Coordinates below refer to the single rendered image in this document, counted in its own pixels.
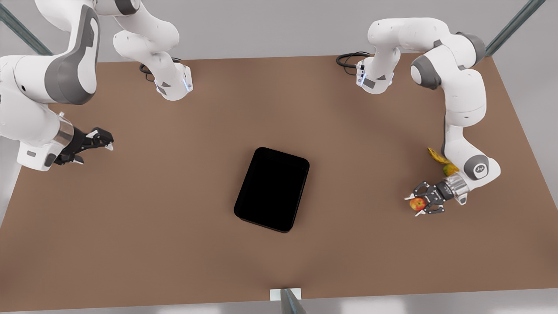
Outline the black storage box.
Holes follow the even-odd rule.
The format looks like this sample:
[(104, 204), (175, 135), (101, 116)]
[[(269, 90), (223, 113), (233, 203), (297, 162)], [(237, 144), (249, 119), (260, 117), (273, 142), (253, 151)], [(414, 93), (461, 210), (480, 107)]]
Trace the black storage box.
[(288, 233), (293, 228), (310, 163), (267, 147), (255, 149), (234, 206), (239, 219)]

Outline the yellow banana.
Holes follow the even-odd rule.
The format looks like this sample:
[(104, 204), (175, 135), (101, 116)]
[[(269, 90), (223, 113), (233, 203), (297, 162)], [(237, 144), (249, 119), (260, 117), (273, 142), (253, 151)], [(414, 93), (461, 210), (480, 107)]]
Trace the yellow banana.
[(432, 159), (434, 159), (436, 162), (443, 165), (442, 171), (443, 171), (443, 173), (446, 177), (449, 177), (449, 176), (451, 176), (455, 173), (458, 173), (460, 171), (459, 168), (456, 165), (454, 165), (451, 161), (449, 161), (449, 159), (447, 159), (446, 157), (443, 157), (441, 154), (434, 151), (434, 149), (431, 149), (429, 147), (427, 149), (427, 151), (428, 151), (429, 155), (432, 157)]

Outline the silver frame post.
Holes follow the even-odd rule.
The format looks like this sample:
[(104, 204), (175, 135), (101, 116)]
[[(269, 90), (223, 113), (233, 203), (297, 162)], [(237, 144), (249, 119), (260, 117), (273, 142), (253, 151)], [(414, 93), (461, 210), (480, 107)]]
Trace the silver frame post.
[(493, 56), (546, 0), (528, 0), (486, 46), (485, 56)]
[(280, 290), (281, 314), (307, 314), (291, 289)]
[(38, 55), (52, 56), (53, 53), (36, 36), (20, 22), (6, 6), (0, 3), (0, 22), (4, 23), (15, 33), (28, 47)]

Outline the white frame post foot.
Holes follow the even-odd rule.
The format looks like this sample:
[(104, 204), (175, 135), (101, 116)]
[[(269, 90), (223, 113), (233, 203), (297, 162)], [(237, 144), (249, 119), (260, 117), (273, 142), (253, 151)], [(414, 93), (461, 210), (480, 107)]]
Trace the white frame post foot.
[(269, 291), (270, 300), (271, 301), (281, 300), (281, 292), (283, 290), (291, 290), (291, 292), (293, 293), (295, 298), (297, 298), (297, 300), (302, 299), (302, 292), (300, 288), (281, 288), (281, 289), (275, 289)]

